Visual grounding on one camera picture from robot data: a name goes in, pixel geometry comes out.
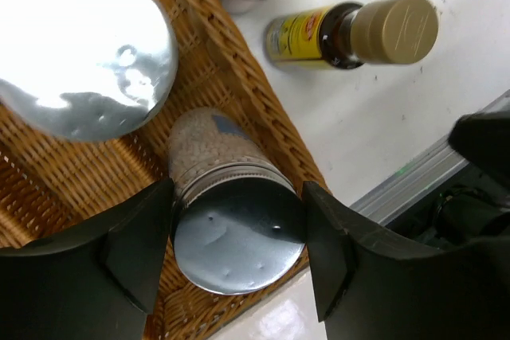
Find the silver-lid bead jar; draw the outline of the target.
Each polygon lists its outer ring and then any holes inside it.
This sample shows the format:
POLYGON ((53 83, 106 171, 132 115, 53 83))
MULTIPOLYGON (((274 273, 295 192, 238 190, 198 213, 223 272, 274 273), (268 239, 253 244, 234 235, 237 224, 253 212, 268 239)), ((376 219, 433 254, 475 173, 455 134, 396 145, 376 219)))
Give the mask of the silver-lid bead jar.
POLYGON ((169 137, 171 243, 182 274, 220 295, 258 291, 301 255, 306 212, 292 183, 227 115, 200 107, 169 137))
POLYGON ((1 101, 32 128, 116 139, 154 118, 179 51, 158 0, 1 0, 1 101))

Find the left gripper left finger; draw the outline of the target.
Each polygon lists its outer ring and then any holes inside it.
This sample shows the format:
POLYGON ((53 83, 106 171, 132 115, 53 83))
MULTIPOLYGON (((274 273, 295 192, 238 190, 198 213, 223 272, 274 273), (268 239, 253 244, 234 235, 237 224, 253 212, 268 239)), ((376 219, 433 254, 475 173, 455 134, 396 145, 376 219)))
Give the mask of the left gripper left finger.
POLYGON ((141 339, 170 231, 167 178, 21 248, 1 250, 3 339, 141 339))

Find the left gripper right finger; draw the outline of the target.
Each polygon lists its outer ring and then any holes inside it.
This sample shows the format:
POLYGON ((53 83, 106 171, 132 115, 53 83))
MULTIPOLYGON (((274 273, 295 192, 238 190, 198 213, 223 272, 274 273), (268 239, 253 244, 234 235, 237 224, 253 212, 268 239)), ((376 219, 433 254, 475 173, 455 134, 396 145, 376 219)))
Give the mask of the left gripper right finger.
POLYGON ((506 339, 509 240, 444 251, 362 216, 305 182, 318 319, 330 339, 506 339))

